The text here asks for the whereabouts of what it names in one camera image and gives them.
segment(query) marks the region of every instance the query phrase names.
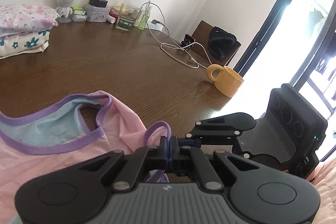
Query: charging cable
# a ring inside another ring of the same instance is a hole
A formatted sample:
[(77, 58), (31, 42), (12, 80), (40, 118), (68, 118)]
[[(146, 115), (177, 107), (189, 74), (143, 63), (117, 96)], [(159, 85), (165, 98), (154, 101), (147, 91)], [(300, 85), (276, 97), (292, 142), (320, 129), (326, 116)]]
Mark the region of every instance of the charging cable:
[[(157, 20), (155, 20), (155, 22), (156, 22), (156, 23), (159, 23), (159, 24), (161, 24), (161, 25), (163, 25), (163, 27), (165, 28), (165, 30), (166, 30), (166, 32), (167, 32), (167, 35), (169, 36), (169, 38), (170, 38), (170, 39), (174, 42), (174, 44), (175, 44), (175, 45), (172, 45), (172, 44), (168, 44), (168, 43), (162, 43), (162, 42), (160, 42), (160, 41), (153, 35), (151, 29), (150, 29), (149, 26), (148, 26), (148, 22), (146, 21), (148, 30), (150, 31), (150, 33), (151, 33), (151, 35), (154, 37), (154, 39), (155, 39), (157, 42), (160, 43), (160, 49), (161, 49), (161, 50), (163, 50), (169, 57), (171, 57), (172, 59), (176, 60), (177, 62), (181, 63), (181, 64), (184, 65), (184, 66), (187, 66), (187, 67), (192, 68), (192, 69), (197, 69), (197, 68), (199, 68), (199, 67), (201, 66), (202, 68), (206, 69), (205, 66), (203, 66), (203, 65), (200, 64), (200, 63), (198, 63), (198, 62), (191, 56), (191, 54), (186, 50), (186, 48), (190, 47), (191, 45), (193, 45), (193, 44), (198, 44), (198, 45), (200, 45), (200, 46), (203, 48), (203, 50), (204, 50), (204, 52), (205, 52), (205, 54), (206, 54), (206, 56), (207, 56), (207, 58), (208, 58), (208, 60), (209, 60), (209, 63), (212, 65), (212, 63), (211, 63), (211, 61), (210, 61), (210, 58), (209, 58), (209, 56), (208, 56), (208, 54), (207, 54), (207, 52), (206, 52), (206, 50), (205, 50), (205, 48), (203, 47), (202, 44), (200, 44), (200, 43), (198, 43), (198, 42), (193, 42), (193, 43), (190, 43), (189, 45), (187, 45), (187, 46), (185, 46), (185, 47), (181, 47), (179, 44), (177, 44), (177, 43), (175, 42), (175, 40), (174, 40), (173, 38), (171, 38), (171, 36), (170, 36), (170, 34), (169, 34), (169, 30), (168, 30), (167, 27), (166, 27), (166, 20), (165, 20), (165, 17), (164, 17), (164, 15), (163, 15), (163, 13), (162, 13), (162, 11), (161, 11), (161, 9), (160, 9), (160, 7), (159, 7), (158, 5), (156, 5), (156, 4), (154, 4), (154, 3), (150, 2), (150, 1), (148, 1), (148, 2), (145, 2), (144, 4), (142, 4), (140, 10), (142, 10), (142, 7), (143, 7), (144, 5), (146, 5), (146, 8), (145, 8), (145, 10), (146, 10), (146, 9), (149, 7), (150, 4), (155, 5), (157, 8), (159, 8), (159, 10), (160, 10), (160, 12), (161, 12), (161, 15), (162, 15), (162, 17), (163, 17), (163, 23), (160, 22), (160, 21), (157, 21)], [(170, 53), (168, 53), (168, 52), (164, 49), (164, 47), (172, 48), (172, 49), (175, 49), (175, 50), (180, 50), (180, 51), (184, 51), (184, 52), (186, 52), (186, 54), (189, 56), (189, 59), (192, 60), (192, 61), (196, 64), (196, 66), (195, 66), (195, 67), (194, 67), (194, 66), (191, 66), (191, 65), (189, 65), (189, 64), (187, 64), (187, 63), (184, 63), (183, 61), (177, 59), (176, 57), (174, 57), (174, 56), (172, 56)]]

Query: folded blanket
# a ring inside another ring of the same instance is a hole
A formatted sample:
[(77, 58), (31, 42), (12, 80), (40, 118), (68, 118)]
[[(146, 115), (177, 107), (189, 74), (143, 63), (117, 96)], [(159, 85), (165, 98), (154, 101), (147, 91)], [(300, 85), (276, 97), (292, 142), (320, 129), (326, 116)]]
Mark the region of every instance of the folded blanket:
[(42, 52), (48, 47), (49, 30), (0, 38), (0, 59), (22, 53)]
[(0, 6), (0, 39), (51, 29), (57, 26), (57, 17), (53, 8), (42, 5)]

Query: wooden table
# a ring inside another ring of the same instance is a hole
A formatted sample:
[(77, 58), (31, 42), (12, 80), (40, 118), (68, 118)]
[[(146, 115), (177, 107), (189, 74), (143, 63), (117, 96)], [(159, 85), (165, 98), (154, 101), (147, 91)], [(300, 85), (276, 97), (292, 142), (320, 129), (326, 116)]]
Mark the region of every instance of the wooden table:
[[(172, 53), (188, 60), (180, 51)], [(104, 90), (133, 109), (146, 127), (164, 120), (176, 136), (215, 117), (229, 100), (205, 69), (171, 59), (148, 30), (122, 33), (109, 23), (61, 23), (51, 30), (44, 52), (0, 60), (0, 81), (0, 111), (9, 117), (31, 114), (71, 93)]]

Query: white blanket with blue flowers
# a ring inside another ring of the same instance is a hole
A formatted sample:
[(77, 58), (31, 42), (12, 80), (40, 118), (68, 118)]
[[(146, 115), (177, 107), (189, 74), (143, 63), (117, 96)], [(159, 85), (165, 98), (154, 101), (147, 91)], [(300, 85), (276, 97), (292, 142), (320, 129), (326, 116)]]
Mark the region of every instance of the white blanket with blue flowers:
[(49, 45), (49, 30), (0, 38), (0, 59), (22, 53), (43, 52)]

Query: yellow mug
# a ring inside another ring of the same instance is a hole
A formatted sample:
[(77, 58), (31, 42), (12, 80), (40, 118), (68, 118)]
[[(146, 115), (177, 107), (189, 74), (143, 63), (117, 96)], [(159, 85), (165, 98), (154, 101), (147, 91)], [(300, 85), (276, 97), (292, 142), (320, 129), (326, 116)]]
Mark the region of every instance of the yellow mug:
[[(220, 70), (216, 78), (212, 76), (215, 70)], [(207, 68), (207, 77), (221, 93), (230, 98), (236, 94), (239, 87), (244, 83), (244, 79), (233, 69), (217, 64), (210, 65)]]

